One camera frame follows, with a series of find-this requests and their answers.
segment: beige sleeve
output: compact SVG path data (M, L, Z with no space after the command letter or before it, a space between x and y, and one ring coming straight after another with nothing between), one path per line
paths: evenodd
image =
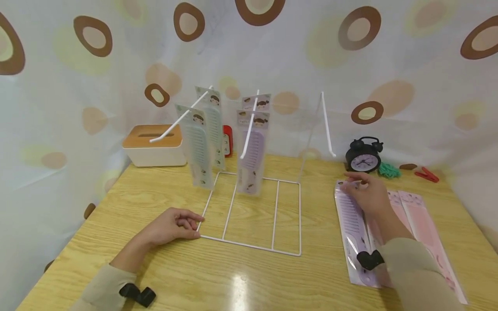
M396 238L379 252L405 311L464 310L422 243Z
M135 280L135 274L107 264L97 272L70 311L119 311L125 304L120 289Z

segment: white tissue box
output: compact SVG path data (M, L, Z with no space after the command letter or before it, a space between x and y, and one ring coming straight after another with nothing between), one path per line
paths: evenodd
M137 125L124 139L122 146L135 166L182 166L187 159L182 151L182 133L176 126L160 141L149 140L161 136L171 124Z

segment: white wire rack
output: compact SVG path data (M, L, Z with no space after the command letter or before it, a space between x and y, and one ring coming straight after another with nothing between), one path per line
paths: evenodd
M190 107L190 108L193 108L195 105L197 105L197 103L207 94L207 92L205 92L199 99L197 99L197 101L195 101L195 103ZM244 143L244 147L243 147L243 151L242 151L242 154L240 156L241 159L244 158L244 156L246 155L246 151L247 151L247 148L248 148L248 143L249 143L249 137L250 137L250 134L251 134L251 128L252 128L252 120L254 118L254 112L256 111L256 103L257 103L257 97L255 98L254 100L254 105L253 105L253 108L252 108L252 114L251 114L251 120L250 120L250 123L249 123L249 129L248 129L248 133L247 133L247 136L246 136L246 139L245 139L245 143ZM326 130L326 134L327 134L327 143L328 143L328 148L329 148L329 152L330 154L333 156L333 157L336 157L336 154L334 153L334 151L332 150L332 144L331 144L331 140L330 140L330 132L329 132L329 122L328 122L328 118L327 118L327 109L325 107L325 96L324 96L324 92L321 92L320 93L320 99L318 101L318 105L317 105L317 108L316 108L316 112L315 112L315 116L318 115L318 112L320 110L320 107L322 107L323 109L323 114L324 114L324 119L325 119L325 130ZM158 141L158 140L161 140L163 139L164 137L166 137L166 135L176 126L178 125L178 123L181 121L181 119L183 117L185 117L188 113L190 112L190 110L186 111L183 115L181 115L178 120L176 120L169 128L167 131L165 131L161 136L159 136L158 138L154 138L154 139L151 139L150 142L154 142L154 141ZM308 142L306 144L306 149L309 148L309 145L310 145L310 142L311 142L311 137L313 135L313 132L315 130L315 127L316 127L316 124L312 126L311 130L310 130L310 134L308 136ZM295 257L299 257L301 256L302 254L302 241L301 241L301 236L302 236L302 230L301 230L301 183L300 183L300 180L301 180L301 176L302 176L302 173L303 173L303 169L304 169L304 163L306 162L306 157L303 156L303 161L301 163L301 168L299 170L299 174L297 176L297 180L296 181L289 181L289 180L283 180L283 179L276 179L276 178L268 178L268 177L263 177L263 179L265 180L271 180L271 181L275 181L277 182L277 189L276 189L276 195L275 195L275 211L274 211L274 216L273 216L273 232L272 232L272 237L271 237L271 248L267 248L267 247L261 247L261 246L257 246L257 245L251 245L251 244L246 244L246 243L240 243L240 242L235 242L235 241L230 241L230 240L226 240L225 239L225 234L227 233L227 227L228 227L228 222L230 220L230 213L232 212L232 207L234 205L234 199L235 199L235 193L237 192L237 183L235 182L235 186L234 186L234 191L232 193L232 200L230 202L230 206L229 206L229 209L228 209L228 215L227 215L227 219L225 221L225 228L223 229L223 235L221 238L218 238L218 237L213 237L213 236L207 236L207 235L203 235L201 234L201 237L203 238L206 238L206 239L209 239L209 240L213 240L213 241L218 241L218 242L223 242L223 243L228 243L228 244L233 244L233 245L239 245L239 246L245 246L245 247L250 247L250 248L254 248L254 249L259 249L259 250L264 250L264 251L269 251L269 252L273 252L273 253L279 253L279 254L284 254L284 255L289 255L289 256L295 256ZM215 178L215 182L214 182L214 185L213 185L213 190L211 190L211 192L209 193L209 196L208 196L208 200L206 202L206 205L204 207L204 210L202 212L202 216L204 216L206 214L206 210L208 209L208 206L209 206L209 202L211 201L211 197L213 196L213 191L216 187L216 182L218 181L218 177L220 176L220 174L227 174L227 175L237 175L236 173L232 173L232 172L225 172L225 171L220 171L217 175L216 175L216 178ZM286 251L282 251L282 250L277 250L275 249L275 228L276 228L276 221L277 221L277 211L278 211L278 192L279 192L279 188L280 188L280 183L288 183L288 184L295 184L298 186L298 201L299 201L299 208L298 208L298 213L299 213L299 252L298 253L291 253L291 252L286 252ZM202 225L202 222L199 223L199 226L197 227L197 231L199 231L199 229L201 228L201 225Z
M216 179L215 179L215 183L214 183L215 186L216 186L216 181L218 181L218 177L220 174L237 175L236 173L231 173L231 172L219 172L216 175ZM301 256L301 253L302 253L302 246L301 246L301 184L298 182L276 179L276 178L263 177L263 179L272 180L272 181L277 182L277 191L276 191L276 195L275 195L275 214L273 216L273 233L271 235L271 248L250 245L250 244L245 244L245 243L240 243L240 242L235 242L235 241L230 241L230 240L225 239L225 234L227 233L228 221L230 219L230 213L232 212L232 207L234 205L235 193L237 192L237 183L236 182L235 182L234 192L232 193L232 201L230 202L230 207L228 208L227 220L225 221L225 228L223 229L222 237L217 238L217 237L203 235L203 234L201 234L201 237L206 238L206 239L210 239L210 240L214 240L214 241L219 241L219 242L224 242L224 243L229 243L229 244L234 244L234 245L240 245L240 246L246 246L246 247L265 250L265 251L269 251L269 252L299 257L299 256ZM280 183L295 184L295 185L298 185L298 187L299 187L299 253L290 253L290 252L284 252L284 251L275 249L275 228L276 228L276 223L277 223L278 191L280 188ZM206 202L206 206L204 207L204 211L202 212L202 217L204 217L204 215L206 214L206 210L208 209L209 201L211 200L212 195L213 195L213 191L211 191L211 193L209 193L208 201ZM202 225L202 223L200 223L199 226L197 227L197 231L199 231L199 229L201 228L201 225Z

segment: white curtain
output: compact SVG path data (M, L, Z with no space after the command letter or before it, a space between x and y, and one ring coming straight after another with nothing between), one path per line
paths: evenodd
M0 0L0 13L6 310L126 167L131 128L173 122L195 85L222 92L230 125L242 96L271 93L270 153L331 160L324 91L337 160L378 137L383 161L445 178L498 247L494 0Z

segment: table surface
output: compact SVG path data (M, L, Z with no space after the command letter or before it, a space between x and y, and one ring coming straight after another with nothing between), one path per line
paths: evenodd
M265 175L296 180L301 160L267 156ZM236 171L236 160L227 160ZM401 310L393 289L349 282L334 184L341 163L307 160L301 178L302 256L293 257L200 238L175 241L150 253L137 283L157 298L150 310ZM235 176L220 175L201 226L221 237ZM423 196L444 248L470 302L467 310L498 306L498 256L448 184L404 171L388 189ZM258 198L235 195L225 238L270 247L276 182ZM19 310L67 310L97 270L166 208L202 213L209 191L192 187L188 167L130 165L23 301ZM275 249L298 252L298 186L280 183ZM143 308L127 302L124 310Z

